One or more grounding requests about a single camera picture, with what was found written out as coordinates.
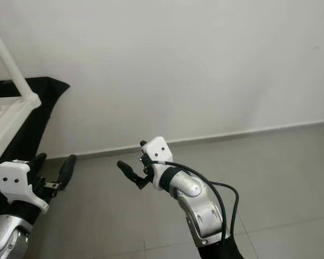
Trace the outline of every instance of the white plastic bracket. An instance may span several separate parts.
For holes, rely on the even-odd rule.
[[[0,192],[6,196],[8,203],[25,201],[37,206],[45,214],[48,203],[37,197],[32,191],[32,185],[27,182],[29,165],[25,161],[14,161],[0,164]]]
[[[150,142],[147,142],[142,146],[142,151],[143,153],[147,154],[151,160],[169,162],[173,161],[173,154],[171,153],[168,144],[163,137],[155,137]],[[164,171],[170,166],[153,164],[152,167],[155,172],[155,176],[153,178],[153,186],[157,190],[161,190],[162,188],[160,187],[160,178]]]

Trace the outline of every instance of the robotic arm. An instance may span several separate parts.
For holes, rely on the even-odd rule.
[[[118,167],[125,176],[140,189],[152,182],[157,190],[164,189],[178,201],[202,259],[243,259],[233,238],[233,222],[230,234],[226,232],[224,204],[213,184],[229,186],[210,182],[195,170],[174,163],[173,155],[162,137],[150,142],[142,141],[140,145],[143,152],[140,161],[147,176],[139,177],[129,165],[118,161]],[[209,198],[209,189],[215,192],[219,208]]]

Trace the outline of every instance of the black wire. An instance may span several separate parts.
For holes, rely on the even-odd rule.
[[[226,236],[226,212],[225,212],[225,207],[224,207],[224,202],[222,200],[222,197],[218,193],[217,189],[213,186],[213,184],[206,178],[204,177],[201,173],[195,171],[194,169],[182,165],[180,163],[174,163],[174,162],[168,162],[168,161],[151,161],[150,163],[157,163],[160,165],[168,165],[168,166],[175,166],[179,167],[181,169],[184,169],[186,171],[190,171],[191,173],[195,174],[197,177],[199,177],[201,180],[203,180],[215,193],[216,198],[218,199],[220,210],[222,211],[222,217],[223,217],[223,222],[222,222],[222,239],[221,243],[225,243],[225,236]]]
[[[227,185],[225,183],[211,182],[211,184],[226,187],[226,188],[232,190],[235,193],[235,202],[233,204],[232,216],[231,216],[231,224],[230,224],[230,234],[231,234],[231,236],[233,236],[233,229],[235,227],[235,219],[236,219],[237,207],[238,207],[238,201],[239,201],[238,192],[236,191],[235,188],[233,188],[232,186]]]

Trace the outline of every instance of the black fabric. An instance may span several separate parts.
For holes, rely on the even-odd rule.
[[[160,186],[167,192],[170,191],[170,182],[172,178],[179,172],[182,171],[179,167],[168,167],[160,178]]]
[[[53,107],[59,97],[69,88],[69,85],[49,77],[28,78],[26,81],[31,90],[38,94],[42,104],[28,116],[0,157],[0,163],[13,159],[30,161],[35,157]],[[20,94],[14,83],[0,81],[0,97],[15,96],[20,96]],[[8,210],[6,197],[0,192],[0,214]]]
[[[217,242],[200,247],[198,250],[202,259],[244,259],[233,236],[228,237],[224,244]]]

